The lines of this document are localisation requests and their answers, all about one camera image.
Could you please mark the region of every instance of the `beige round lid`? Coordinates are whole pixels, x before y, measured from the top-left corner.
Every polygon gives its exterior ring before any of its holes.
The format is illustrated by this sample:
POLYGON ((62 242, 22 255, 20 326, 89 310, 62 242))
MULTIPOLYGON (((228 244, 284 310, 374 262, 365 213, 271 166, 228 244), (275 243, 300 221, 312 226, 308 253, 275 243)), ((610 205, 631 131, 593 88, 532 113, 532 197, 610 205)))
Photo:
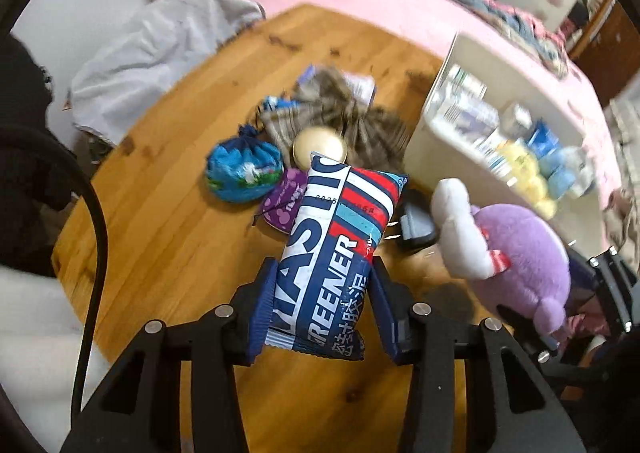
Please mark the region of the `beige round lid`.
POLYGON ((347 158, 347 145, 333 128, 309 126, 293 141, 293 159, 304 172, 311 168, 311 152, 318 152, 337 162, 344 162, 347 158))

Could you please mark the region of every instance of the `white plastic bin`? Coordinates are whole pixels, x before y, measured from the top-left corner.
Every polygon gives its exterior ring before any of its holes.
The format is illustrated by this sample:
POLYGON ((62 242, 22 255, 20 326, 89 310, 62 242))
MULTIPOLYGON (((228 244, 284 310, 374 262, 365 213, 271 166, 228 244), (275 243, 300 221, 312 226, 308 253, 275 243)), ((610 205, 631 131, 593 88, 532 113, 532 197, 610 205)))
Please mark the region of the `white plastic bin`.
MULTIPOLYGON (((434 131, 429 121, 434 91, 440 87, 453 64, 460 65, 487 86, 484 101, 502 112, 510 103, 526 106, 534 119, 543 118, 558 136, 562 146, 582 146, 583 134, 546 96, 519 71, 476 40, 458 34, 435 83, 427 96, 420 121, 404 155, 404 169, 420 185, 434 189, 439 180, 458 177, 471 202, 480 207, 490 204, 518 204, 531 208, 515 190, 498 179, 484 164, 474 159, 434 131)), ((584 256, 596 256, 605 250, 603 224, 597 188, 577 200, 567 196, 558 203, 558 213, 549 221, 564 242, 575 241, 575 249, 584 256)))

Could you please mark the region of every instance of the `brown plaid bag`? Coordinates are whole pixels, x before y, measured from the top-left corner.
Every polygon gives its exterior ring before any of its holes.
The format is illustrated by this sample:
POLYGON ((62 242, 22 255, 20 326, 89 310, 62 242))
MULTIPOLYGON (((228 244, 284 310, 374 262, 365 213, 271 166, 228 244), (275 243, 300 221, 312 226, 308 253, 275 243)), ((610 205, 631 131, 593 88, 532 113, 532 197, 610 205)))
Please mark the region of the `brown plaid bag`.
POLYGON ((356 100, 337 69, 319 70, 296 88, 292 98, 300 106, 260 115, 287 167, 292 167, 291 148, 303 128, 330 126, 347 144, 347 164, 382 172, 402 171, 409 142, 406 126, 395 113, 356 100))

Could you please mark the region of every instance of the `wooden table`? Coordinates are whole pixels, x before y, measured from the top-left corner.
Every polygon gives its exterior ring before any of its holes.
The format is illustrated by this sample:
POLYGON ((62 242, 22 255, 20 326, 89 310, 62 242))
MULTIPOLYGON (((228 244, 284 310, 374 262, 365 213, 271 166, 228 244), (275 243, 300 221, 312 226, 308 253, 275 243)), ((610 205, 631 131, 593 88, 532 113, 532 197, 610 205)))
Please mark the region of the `wooden table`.
MULTIPOLYGON (((310 63, 372 75, 376 102, 414 128, 442 61, 377 27, 305 5, 243 33, 178 83, 94 178, 110 237, 95 336, 107 359, 114 361, 146 321, 197 319, 252 281, 265 256, 280 257, 286 237, 266 225, 251 227, 257 205, 217 200, 202 175, 211 148, 234 135, 264 96, 290 89, 310 63)), ((434 248, 406 256, 390 240, 379 253, 391 277, 418 297, 451 281, 434 248)), ((84 319, 95 273, 95 240, 84 203, 66 223, 53 261, 84 319)), ((395 367, 385 356, 369 306, 358 328, 367 347, 362 362, 267 347, 251 369, 236 369, 253 453, 396 450, 410 367, 395 367)), ((187 369, 186 436, 188 375, 187 369)), ((456 375, 456 450, 464 451, 462 366, 456 375)))

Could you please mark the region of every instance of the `striped package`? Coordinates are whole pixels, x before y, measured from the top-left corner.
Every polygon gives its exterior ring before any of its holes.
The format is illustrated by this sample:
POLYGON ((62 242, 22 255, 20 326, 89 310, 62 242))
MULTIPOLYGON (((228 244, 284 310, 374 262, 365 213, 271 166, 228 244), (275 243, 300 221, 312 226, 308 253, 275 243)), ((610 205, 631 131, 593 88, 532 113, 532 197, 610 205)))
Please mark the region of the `striped package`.
POLYGON ((315 156, 282 255, 266 344, 362 359, 355 324, 376 250, 406 176, 315 156))

